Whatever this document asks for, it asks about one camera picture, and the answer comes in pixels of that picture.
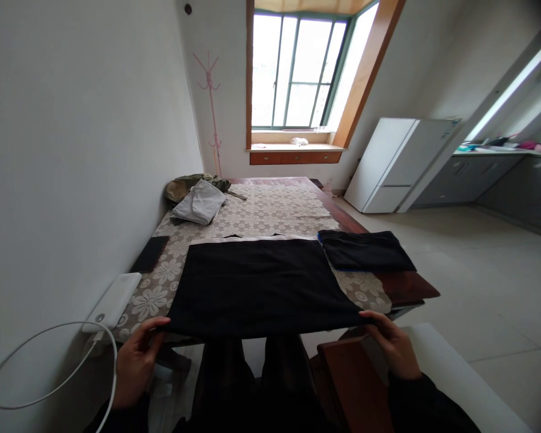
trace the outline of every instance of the white refrigerator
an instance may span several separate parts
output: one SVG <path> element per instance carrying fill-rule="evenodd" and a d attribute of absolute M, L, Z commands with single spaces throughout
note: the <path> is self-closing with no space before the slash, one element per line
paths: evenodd
<path fill-rule="evenodd" d="M 458 122 L 382 117 L 344 199 L 362 213 L 394 212 Z"/>

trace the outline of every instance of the hand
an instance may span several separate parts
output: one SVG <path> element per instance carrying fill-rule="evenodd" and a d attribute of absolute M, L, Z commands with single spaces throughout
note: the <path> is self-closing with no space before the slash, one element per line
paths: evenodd
<path fill-rule="evenodd" d="M 391 372 L 399 379 L 420 379 L 421 370 L 409 336 L 385 315 L 373 311 L 359 312 L 359 315 L 376 320 L 376 326 L 367 325 L 367 332 L 383 349 Z"/>
<path fill-rule="evenodd" d="M 112 409 L 132 407 L 144 393 L 152 378 L 156 354 L 164 341 L 164 333 L 154 328 L 166 325 L 170 318 L 156 317 L 142 322 L 137 331 L 118 351 L 116 392 Z"/>

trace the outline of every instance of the sleeve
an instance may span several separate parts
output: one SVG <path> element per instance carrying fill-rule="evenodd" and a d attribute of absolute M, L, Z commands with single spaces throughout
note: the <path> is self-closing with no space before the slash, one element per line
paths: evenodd
<path fill-rule="evenodd" d="M 96 433 L 110 400 L 106 401 L 98 413 L 92 420 L 92 422 L 84 429 L 84 433 Z M 108 414 L 108 418 L 101 430 L 101 433 L 118 432 L 120 433 L 148 433 L 148 406 L 150 405 L 150 398 L 148 394 L 144 393 L 138 400 L 136 405 L 132 408 L 111 410 Z"/>
<path fill-rule="evenodd" d="M 396 433 L 479 432 L 469 415 L 425 374 L 418 380 L 403 380 L 389 373 L 389 410 Z"/>

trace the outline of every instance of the black folded fabric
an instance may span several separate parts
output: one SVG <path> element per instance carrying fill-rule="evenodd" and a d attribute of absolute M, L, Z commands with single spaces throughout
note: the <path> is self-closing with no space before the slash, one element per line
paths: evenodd
<path fill-rule="evenodd" d="M 319 241 L 338 271 L 416 271 L 415 265 L 391 232 L 345 233 L 321 230 Z"/>
<path fill-rule="evenodd" d="M 339 288 L 318 241 L 284 238 L 191 245 L 164 330 L 247 339 L 372 323 Z"/>

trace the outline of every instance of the charging cable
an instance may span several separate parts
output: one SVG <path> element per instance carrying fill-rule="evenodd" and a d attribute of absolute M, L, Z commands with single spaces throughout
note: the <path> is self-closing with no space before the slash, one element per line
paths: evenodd
<path fill-rule="evenodd" d="M 114 350 L 114 374 L 112 376 L 112 392 L 110 394 L 110 401 L 108 402 L 108 408 L 106 409 L 106 413 L 104 415 L 104 418 L 102 419 L 102 423 L 100 423 L 100 426 L 98 427 L 98 430 L 96 431 L 96 433 L 100 433 L 100 431 L 102 430 L 102 427 L 104 425 L 104 423 L 106 422 L 106 419 L 108 418 L 108 414 L 110 413 L 110 410 L 112 408 L 112 402 L 114 401 L 114 392 L 116 391 L 116 362 L 118 360 L 118 350 L 116 349 L 116 342 L 114 341 L 114 338 L 112 336 L 112 333 L 110 332 L 110 330 L 104 326 L 103 324 L 100 324 L 100 323 L 96 323 L 96 322 L 88 322 L 88 321 L 76 321 L 76 322 L 68 322 L 68 323 L 64 323 L 64 324 L 60 324 L 60 325 L 56 325 L 56 326 L 53 326 L 53 327 L 50 327 L 48 329 L 45 329 L 43 331 L 40 331 L 38 334 L 35 334 L 33 335 L 32 337 L 30 337 L 28 340 L 26 340 L 25 342 L 23 342 L 21 345 L 19 345 L 16 349 L 14 349 L 14 351 L 8 355 L 6 357 L 6 359 L 4 359 L 4 361 L 2 361 L 0 363 L 0 371 L 2 370 L 2 368 L 4 367 L 4 365 L 8 362 L 8 360 L 14 356 L 14 354 L 19 351 L 20 349 L 22 349 L 27 343 L 29 343 L 31 340 L 34 340 L 36 337 L 38 337 L 39 335 L 42 335 L 44 334 L 45 332 L 48 332 L 48 331 L 51 331 L 53 329 L 56 329 L 56 328 L 60 328 L 60 327 L 63 327 L 63 326 L 66 326 L 66 325 L 74 325 L 74 324 L 90 324 L 90 325 L 95 325 L 95 326 L 98 326 L 100 328 L 102 328 L 102 331 L 99 331 L 96 333 L 96 335 L 94 336 L 94 339 L 93 339 L 93 342 L 92 342 L 92 346 L 90 347 L 90 349 L 88 350 L 88 352 L 86 353 L 86 356 L 82 359 L 82 361 L 80 361 L 80 364 L 78 364 L 78 367 L 76 367 L 74 369 L 74 371 L 72 372 L 72 374 L 70 376 L 68 376 L 68 378 L 62 382 L 54 391 L 50 391 L 48 394 L 46 394 L 45 396 L 42 396 L 36 400 L 33 400 L 31 402 L 28 402 L 28 403 L 23 403 L 23 404 L 20 404 L 20 405 L 16 405 L 16 406 L 8 406 L 8 405 L 4 405 L 4 404 L 0 404 L 0 409 L 3 409 L 3 410 L 16 410 L 16 409 L 22 409 L 22 408 L 25 408 L 25 407 L 28 407 L 28 406 L 32 406 L 32 405 L 35 405 L 36 403 L 38 402 L 41 402 L 42 400 L 44 399 L 47 399 L 48 397 L 50 397 L 51 395 L 53 395 L 54 393 L 56 393 L 57 391 L 59 391 L 64 385 L 66 385 L 66 383 L 72 378 L 72 376 L 74 376 L 74 374 L 78 371 L 78 369 L 82 366 L 82 364 L 84 364 L 84 361 L 86 361 L 86 358 L 88 358 L 88 356 L 90 355 L 90 353 L 92 352 L 92 350 L 94 349 L 94 346 L 96 346 L 96 343 L 98 343 L 100 340 L 102 340 L 102 337 L 104 336 L 104 334 L 108 335 L 108 337 L 110 338 L 110 341 L 112 343 L 112 349 Z"/>

